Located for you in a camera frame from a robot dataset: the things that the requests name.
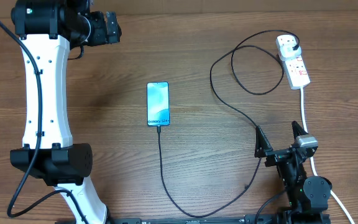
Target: white robotic arm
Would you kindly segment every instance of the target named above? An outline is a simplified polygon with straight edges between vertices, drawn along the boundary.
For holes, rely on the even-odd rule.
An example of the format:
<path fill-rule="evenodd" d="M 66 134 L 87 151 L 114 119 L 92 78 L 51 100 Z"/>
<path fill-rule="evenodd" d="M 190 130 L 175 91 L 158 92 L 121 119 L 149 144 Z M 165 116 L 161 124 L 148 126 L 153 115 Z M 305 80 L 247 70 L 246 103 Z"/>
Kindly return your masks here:
<path fill-rule="evenodd" d="M 56 143 L 59 143 L 61 148 L 72 147 L 73 137 L 68 125 L 66 104 L 66 67 L 70 43 L 60 35 L 57 39 L 49 39 L 48 34 L 27 35 L 26 40 L 22 40 L 22 42 L 36 58 L 37 65 L 42 72 L 40 78 L 43 89 L 43 133 L 40 150 L 50 149 Z M 29 63 L 29 58 L 25 52 L 23 52 L 23 57 L 27 90 L 27 123 L 23 146 L 29 146 L 32 150 L 37 142 L 37 81 L 34 68 Z M 90 177 L 83 178 L 81 185 L 75 183 L 57 184 L 55 189 L 65 189 L 72 192 L 88 223 L 106 223 L 107 207 L 100 201 Z M 72 199 L 67 197 L 66 193 L 61 194 L 70 206 L 76 218 L 76 223 L 84 223 Z"/>
<path fill-rule="evenodd" d="M 25 172 L 7 214 L 14 218 L 46 198 L 61 193 L 74 216 L 69 224 L 110 224 L 109 210 L 90 179 L 92 150 L 87 143 L 73 144 L 67 118 L 66 69 L 71 49 L 113 44 L 121 28 L 114 12 L 90 12 L 88 0 L 17 0 L 11 17 L 18 39 L 0 26 L 22 47 L 27 91 L 27 120 L 22 148 L 11 150 L 11 164 Z M 43 179 L 56 191 L 29 208 L 12 214 L 27 177 Z"/>

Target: smartphone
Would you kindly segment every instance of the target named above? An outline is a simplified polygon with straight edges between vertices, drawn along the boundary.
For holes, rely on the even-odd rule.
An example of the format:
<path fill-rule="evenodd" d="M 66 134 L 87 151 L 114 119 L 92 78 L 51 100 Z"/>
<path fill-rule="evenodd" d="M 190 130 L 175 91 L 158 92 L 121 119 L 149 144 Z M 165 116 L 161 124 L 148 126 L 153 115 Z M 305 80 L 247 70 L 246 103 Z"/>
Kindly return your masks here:
<path fill-rule="evenodd" d="M 170 124 L 167 82 L 147 84 L 147 124 L 149 126 Z"/>

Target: wooden table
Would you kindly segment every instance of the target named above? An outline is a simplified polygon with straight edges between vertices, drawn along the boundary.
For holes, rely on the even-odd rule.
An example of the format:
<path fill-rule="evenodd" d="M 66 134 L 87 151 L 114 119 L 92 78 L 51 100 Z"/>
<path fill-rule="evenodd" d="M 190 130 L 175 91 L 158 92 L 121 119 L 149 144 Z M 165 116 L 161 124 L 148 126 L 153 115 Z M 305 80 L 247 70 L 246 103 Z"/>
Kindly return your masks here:
<path fill-rule="evenodd" d="M 310 133 L 319 140 L 316 166 L 358 223 L 358 11 L 120 16 L 120 44 L 85 48 L 67 68 L 68 117 L 74 142 L 93 147 L 92 180 L 114 217 L 183 218 L 160 181 L 157 133 L 146 125 L 146 83 L 170 84 L 171 125 L 162 131 L 165 180 L 186 211 L 210 212 L 230 201 L 250 181 L 255 132 L 239 113 L 220 103 L 209 86 L 209 68 L 242 39 L 265 29 L 285 29 L 301 39 L 311 84 L 306 87 Z M 9 19 L 3 20 L 11 29 Z M 250 44 L 277 54 L 278 33 Z M 78 53 L 74 50 L 71 56 Z M 270 89 L 280 67 L 255 49 L 236 53 L 240 80 L 252 91 Z M 25 126 L 25 75 L 20 48 L 0 29 L 0 223 L 53 223 L 71 218 L 59 196 L 17 219 L 6 207 L 23 173 L 9 162 Z M 275 149 L 293 142 L 291 122 L 300 121 L 300 94 L 286 78 L 272 93 L 254 96 L 233 79 L 229 59 L 213 79 L 228 103 L 264 129 Z M 309 162 L 306 171 L 312 175 Z M 255 213 L 282 189 L 274 167 L 261 166 L 250 190 L 215 217 Z M 29 178 L 15 210 L 52 190 Z M 287 199 L 269 205 L 274 212 Z M 333 223 L 347 223 L 331 198 Z"/>

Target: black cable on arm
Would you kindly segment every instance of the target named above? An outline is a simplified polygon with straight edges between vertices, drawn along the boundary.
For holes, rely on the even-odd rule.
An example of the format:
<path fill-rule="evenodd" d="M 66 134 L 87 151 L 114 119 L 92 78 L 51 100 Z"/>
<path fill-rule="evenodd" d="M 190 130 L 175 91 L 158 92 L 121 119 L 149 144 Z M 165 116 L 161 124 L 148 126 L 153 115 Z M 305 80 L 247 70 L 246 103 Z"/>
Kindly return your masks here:
<path fill-rule="evenodd" d="M 245 189 L 236 197 L 234 198 L 233 200 L 231 200 L 229 203 L 223 205 L 222 207 L 216 209 L 215 211 L 213 212 L 210 212 L 208 214 L 205 214 L 205 215 L 192 215 L 186 211 L 184 211 L 175 201 L 174 199 L 171 197 L 171 195 L 169 194 L 168 190 L 167 190 L 167 187 L 165 186 L 165 182 L 164 182 L 164 176 L 163 176 L 163 172 L 162 172 L 162 155 L 161 155 L 161 138 L 160 138 L 160 135 L 161 135 L 161 127 L 160 126 L 157 126 L 157 133 L 158 133 L 158 149 L 160 151 L 160 171 L 161 171 L 161 181 L 162 181 L 162 185 L 164 187 L 164 190 L 165 190 L 165 193 L 167 193 L 167 196 L 168 198 L 171 200 L 171 202 L 174 204 L 174 206 L 176 206 L 177 209 L 179 209 L 179 211 L 181 211 L 183 214 L 189 216 L 189 217 L 193 217 L 193 218 L 205 218 L 205 217 L 208 217 L 210 215 L 213 215 L 215 214 L 216 212 L 226 208 L 227 206 L 231 205 L 233 202 L 235 202 L 237 199 L 239 199 L 242 195 L 244 195 L 247 190 L 249 189 L 249 187 L 251 186 L 251 184 L 253 183 L 254 179 L 255 179 L 255 176 L 256 176 L 256 173 L 258 171 L 258 168 L 259 168 L 259 165 L 260 165 L 260 162 L 261 162 L 261 158 L 259 159 L 259 162 L 258 162 L 258 165 L 256 166 L 256 169 L 255 169 L 255 172 L 254 172 L 254 175 L 252 176 L 252 179 L 251 181 L 249 182 L 249 184 L 245 187 Z"/>
<path fill-rule="evenodd" d="M 267 200 L 261 207 L 260 209 L 258 210 L 258 212 L 256 213 L 255 215 L 255 224 L 258 223 L 258 217 L 260 215 L 260 213 L 262 212 L 262 210 L 270 203 L 270 202 L 273 202 L 274 200 L 278 199 L 279 196 L 281 196 L 282 194 L 284 194 L 285 192 L 287 192 L 287 189 L 279 192 L 278 194 L 274 195 L 272 198 L 270 198 L 269 200 Z"/>
<path fill-rule="evenodd" d="M 20 181 L 19 185 L 17 186 L 16 191 L 15 191 L 14 195 L 12 196 L 11 201 L 9 202 L 9 205 L 7 207 L 7 212 L 6 213 L 10 218 L 15 218 L 15 217 L 18 217 L 18 216 L 21 216 L 21 215 L 27 213 L 28 211 L 33 209 L 35 206 L 37 206 L 38 204 L 40 204 L 41 202 L 43 202 L 44 200 L 48 199 L 49 197 L 51 197 L 51 196 L 53 196 L 55 194 L 66 193 L 69 197 L 71 197 L 71 199 L 72 199 L 72 201 L 73 201 L 78 213 L 81 216 L 82 221 L 85 222 L 85 224 L 89 224 L 88 221 L 86 221 L 86 218 L 83 215 L 82 211 L 80 210 L 78 202 L 76 201 L 76 199 L 74 198 L 73 194 L 69 190 L 56 190 L 54 192 L 51 192 L 51 193 L 47 194 L 46 196 L 42 197 L 41 199 L 39 199 L 38 201 L 36 201 L 35 203 L 33 203 L 32 205 L 30 205 L 28 208 L 24 209 L 23 211 L 20 211 L 20 212 L 12 214 L 12 209 L 13 209 L 13 206 L 15 204 L 15 201 L 17 200 L 17 197 L 19 196 L 20 191 L 22 190 L 25 181 L 29 177 L 30 171 L 33 168 L 33 166 L 34 166 L 34 164 L 35 164 L 35 162 L 37 160 L 37 156 L 38 156 L 39 149 L 40 149 L 40 146 L 41 146 L 41 137 L 42 137 L 42 87 L 41 87 L 40 72 L 39 72 L 37 63 L 35 62 L 34 57 L 30 53 L 28 48 L 1 21 L 0 21 L 0 27 L 17 44 L 20 45 L 20 47 L 23 49 L 23 51 L 25 52 L 25 54 L 28 56 L 29 60 L 31 61 L 31 64 L 34 67 L 35 78 L 37 80 L 37 94 L 38 94 L 37 142 L 35 144 L 34 155 L 33 155 L 33 158 L 30 161 L 29 168 L 24 173 L 22 180 Z"/>
<path fill-rule="evenodd" d="M 76 60 L 76 59 L 82 58 L 82 56 L 84 56 L 84 52 L 85 52 L 85 50 L 84 50 L 84 45 L 80 45 L 80 49 L 81 49 L 81 53 L 80 53 L 79 56 L 77 56 L 77 57 L 75 57 L 75 58 L 69 58 L 68 60 Z"/>
<path fill-rule="evenodd" d="M 300 175 L 300 171 L 299 171 L 299 162 L 298 162 L 298 156 L 296 154 L 297 151 L 294 152 L 294 155 L 295 156 L 295 165 L 296 165 L 296 177 L 295 177 L 295 183 L 298 183 L 298 180 L 299 180 L 299 175 Z"/>
<path fill-rule="evenodd" d="M 38 70 L 38 66 L 37 63 L 34 60 L 34 57 L 32 56 L 32 54 L 30 53 L 30 51 L 27 49 L 27 47 L 19 40 L 19 38 L 17 38 L 1 21 L 0 21 L 0 27 L 10 36 L 12 37 L 12 39 L 18 43 L 20 45 L 20 47 L 23 49 L 23 51 L 27 54 L 27 56 L 29 57 L 29 60 L 31 61 L 32 66 L 34 67 L 34 72 L 35 72 L 35 78 L 37 80 L 37 91 L 38 91 L 38 127 L 37 127 L 37 143 L 35 145 L 35 150 L 34 150 L 34 156 L 32 158 L 32 160 L 30 161 L 29 164 L 29 168 L 27 169 L 27 171 L 24 173 L 22 180 L 19 183 L 19 186 L 17 187 L 11 202 L 8 205 L 7 208 L 7 215 L 11 218 L 14 217 L 18 217 L 19 215 L 21 215 L 21 213 L 17 213 L 17 214 L 12 214 L 12 208 L 15 204 L 15 201 L 17 199 L 17 197 L 20 194 L 20 191 L 23 188 L 23 185 L 25 183 L 25 181 L 27 180 L 31 168 L 33 168 L 35 161 L 37 160 L 37 156 L 38 156 L 38 152 L 40 149 L 40 145 L 41 145 L 41 137 L 42 137 L 42 88 L 41 88 L 41 79 L 40 79 L 40 72 Z"/>

